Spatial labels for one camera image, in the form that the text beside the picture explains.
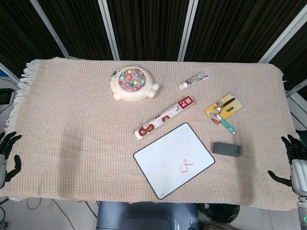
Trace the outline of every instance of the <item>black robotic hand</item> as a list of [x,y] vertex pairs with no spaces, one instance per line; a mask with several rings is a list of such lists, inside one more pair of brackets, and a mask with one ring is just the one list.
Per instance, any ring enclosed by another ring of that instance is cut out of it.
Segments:
[[291,179],[278,177],[272,171],[268,171],[269,175],[275,181],[292,186],[293,191],[299,196],[306,196],[307,187],[307,151],[304,145],[298,140],[288,135],[290,141],[282,137],[282,141],[287,149],[287,155],[290,163]]
[[16,132],[9,133],[8,135],[6,135],[6,137],[4,137],[4,132],[0,134],[0,140],[2,140],[0,143],[0,188],[3,188],[5,182],[11,181],[11,179],[21,170],[20,157],[18,155],[15,155],[15,168],[9,173],[7,173],[6,171],[7,159],[9,158],[13,144],[22,137],[22,135],[15,135]]

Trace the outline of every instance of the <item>beige knitted tablecloth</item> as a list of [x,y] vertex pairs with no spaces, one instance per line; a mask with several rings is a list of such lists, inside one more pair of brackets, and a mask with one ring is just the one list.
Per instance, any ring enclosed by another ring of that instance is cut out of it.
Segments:
[[[160,84],[156,96],[115,101],[111,73],[139,64]],[[207,71],[211,78],[185,90],[178,85]],[[271,64],[152,61],[35,60],[25,69],[8,131],[23,137],[13,155],[21,172],[1,190],[15,197],[71,200],[229,203],[268,209],[295,207],[296,195],[267,174],[289,178],[281,136],[295,135],[282,73]],[[229,92],[244,107],[228,118],[237,133],[214,124],[204,109]],[[151,135],[134,131],[182,98],[194,105]],[[210,152],[214,142],[240,145],[242,155],[213,154],[215,164],[158,200],[133,158],[134,152],[188,122]]]

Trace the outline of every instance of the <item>green pen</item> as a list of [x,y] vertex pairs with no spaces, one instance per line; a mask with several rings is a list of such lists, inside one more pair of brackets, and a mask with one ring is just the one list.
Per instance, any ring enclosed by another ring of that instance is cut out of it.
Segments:
[[215,114],[217,119],[220,120],[220,122],[229,130],[229,132],[231,132],[232,134],[235,134],[235,130],[234,128],[232,128],[221,116],[219,116],[218,114]]

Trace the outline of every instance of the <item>black eraser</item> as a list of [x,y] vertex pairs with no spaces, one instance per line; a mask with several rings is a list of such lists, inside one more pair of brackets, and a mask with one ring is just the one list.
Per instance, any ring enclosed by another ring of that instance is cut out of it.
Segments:
[[238,157],[240,156],[240,146],[215,142],[213,144],[213,153]]

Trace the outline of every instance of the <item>tablecloth fringe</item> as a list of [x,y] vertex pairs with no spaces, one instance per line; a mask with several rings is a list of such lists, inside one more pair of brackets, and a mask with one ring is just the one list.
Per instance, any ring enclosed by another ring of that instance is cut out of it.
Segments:
[[38,63],[39,63],[39,60],[35,59],[31,61],[30,63],[26,64],[27,67],[24,69],[24,74],[21,75],[23,78],[21,78],[18,83],[18,87],[20,89],[17,90],[15,94],[15,99],[13,102],[13,109],[10,113],[9,118],[5,122],[6,127],[4,128],[4,130],[6,132],[11,132],[11,128],[15,125],[16,116],[20,109],[20,104],[24,100],[24,96],[26,95],[29,85],[31,84],[33,77],[35,76],[35,70],[38,66]]

